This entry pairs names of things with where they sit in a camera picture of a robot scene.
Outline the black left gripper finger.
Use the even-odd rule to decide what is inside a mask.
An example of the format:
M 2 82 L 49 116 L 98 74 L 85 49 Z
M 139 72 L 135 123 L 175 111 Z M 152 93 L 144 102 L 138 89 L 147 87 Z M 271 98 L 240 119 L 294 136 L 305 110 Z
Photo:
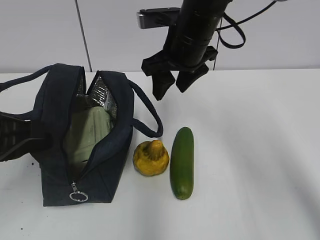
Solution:
M 54 156 L 54 118 L 32 113 L 0 114 L 0 161 L 31 154 L 39 163 Z

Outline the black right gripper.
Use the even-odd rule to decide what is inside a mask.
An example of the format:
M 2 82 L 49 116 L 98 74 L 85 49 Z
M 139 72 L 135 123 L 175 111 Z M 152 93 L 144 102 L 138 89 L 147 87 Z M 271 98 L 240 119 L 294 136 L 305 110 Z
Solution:
M 162 50 L 142 61 L 141 69 L 152 78 L 152 94 L 162 100 L 175 83 L 184 93 L 196 80 L 209 71 L 206 61 L 213 61 L 218 51 L 210 46 L 210 38 L 201 39 L 199 33 L 189 36 L 189 30 L 170 27 Z M 171 71 L 180 71 L 175 80 Z

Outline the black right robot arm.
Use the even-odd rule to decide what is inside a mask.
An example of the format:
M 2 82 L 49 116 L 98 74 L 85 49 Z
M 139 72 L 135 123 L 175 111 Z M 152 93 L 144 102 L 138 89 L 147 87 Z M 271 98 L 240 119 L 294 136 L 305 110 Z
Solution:
M 185 0 L 180 8 L 141 9 L 141 29 L 168 27 L 163 48 L 142 61 L 141 69 L 152 77 L 152 93 L 159 101 L 173 84 L 185 92 L 208 73 L 207 61 L 218 52 L 210 45 L 228 0 Z

